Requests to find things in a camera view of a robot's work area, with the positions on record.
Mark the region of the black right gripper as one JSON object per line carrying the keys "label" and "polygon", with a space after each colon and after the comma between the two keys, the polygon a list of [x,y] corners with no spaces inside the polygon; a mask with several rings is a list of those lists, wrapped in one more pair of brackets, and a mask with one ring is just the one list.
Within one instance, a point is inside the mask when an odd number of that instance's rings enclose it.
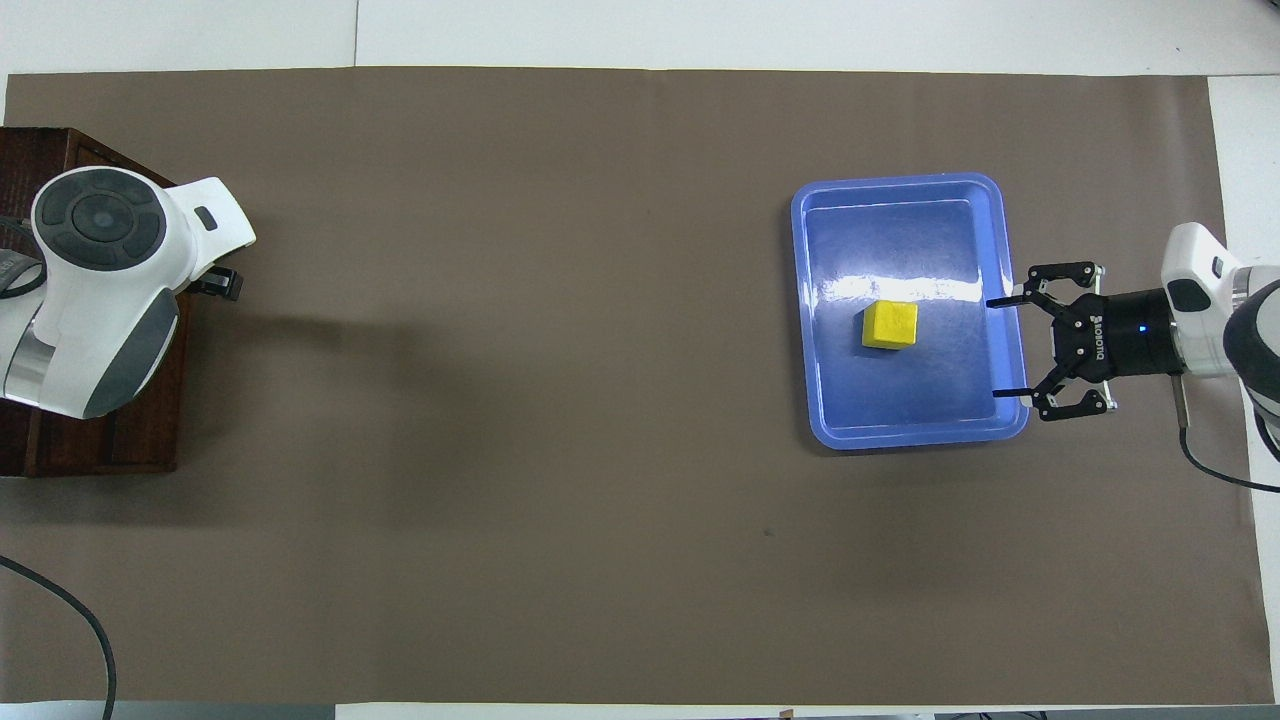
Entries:
{"label": "black right gripper", "polygon": [[[1011,296],[986,300],[988,309],[1029,304],[1050,314],[1053,359],[1060,365],[1036,386],[993,389],[993,398],[1027,400],[1042,421],[1061,421],[1116,407],[1110,380],[1085,379],[1172,373],[1172,309],[1166,293],[1097,295],[1105,274],[1106,268],[1093,261],[1033,265]],[[1092,293],[1064,305],[1047,292],[1055,281],[1070,281]],[[1074,380],[1091,387],[1074,404],[1060,404],[1059,395]]]}

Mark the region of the yellow cube block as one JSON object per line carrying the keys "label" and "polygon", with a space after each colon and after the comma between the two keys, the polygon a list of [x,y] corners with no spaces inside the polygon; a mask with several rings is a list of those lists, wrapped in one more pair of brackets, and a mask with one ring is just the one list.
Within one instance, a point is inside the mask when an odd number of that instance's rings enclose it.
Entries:
{"label": "yellow cube block", "polygon": [[861,346],[902,350],[916,343],[919,307],[914,302],[877,300],[863,313]]}

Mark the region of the dark wooden drawer cabinet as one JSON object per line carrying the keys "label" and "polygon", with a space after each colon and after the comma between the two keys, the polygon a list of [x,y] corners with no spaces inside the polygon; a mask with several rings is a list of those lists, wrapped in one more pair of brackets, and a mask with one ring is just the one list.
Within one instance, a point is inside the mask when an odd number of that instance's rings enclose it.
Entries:
{"label": "dark wooden drawer cabinet", "polygon": [[[78,168],[68,158],[74,132],[0,127],[0,217],[27,218],[41,186]],[[0,477],[138,475],[108,466],[105,416],[77,420],[0,397]]]}

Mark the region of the blue plastic tray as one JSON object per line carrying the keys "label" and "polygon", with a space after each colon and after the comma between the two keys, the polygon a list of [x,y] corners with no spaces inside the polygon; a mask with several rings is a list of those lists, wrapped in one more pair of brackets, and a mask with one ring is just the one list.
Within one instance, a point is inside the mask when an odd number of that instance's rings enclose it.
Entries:
{"label": "blue plastic tray", "polygon": [[[790,208],[806,414],[837,451],[1010,439],[1028,423],[1004,196],[980,173],[828,179]],[[877,300],[919,307],[916,343],[861,346]]]}

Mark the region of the brown paper table mat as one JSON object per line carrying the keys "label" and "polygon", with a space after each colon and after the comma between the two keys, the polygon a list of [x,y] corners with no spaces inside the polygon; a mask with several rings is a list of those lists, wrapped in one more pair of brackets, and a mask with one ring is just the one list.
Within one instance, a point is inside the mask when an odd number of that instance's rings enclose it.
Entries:
{"label": "brown paper table mat", "polygon": [[179,462],[0,482],[0,553],[127,700],[1235,705],[1249,495],[1169,383],[1012,439],[812,434],[788,205],[979,172],[1016,274],[1222,229],[1203,79],[364,68],[18,76],[257,232],[189,322]]}

